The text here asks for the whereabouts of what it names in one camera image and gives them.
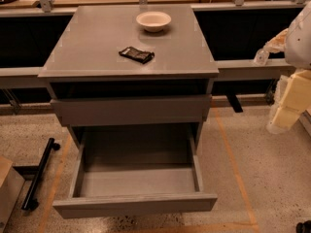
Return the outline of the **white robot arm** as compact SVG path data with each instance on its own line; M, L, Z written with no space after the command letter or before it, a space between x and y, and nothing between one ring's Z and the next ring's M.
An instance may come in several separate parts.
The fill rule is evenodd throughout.
M277 83L275 103L270 111L267 130L286 132L311 105L311 3L308 3L290 26L267 42L267 54L282 51L285 61L295 68L289 77Z

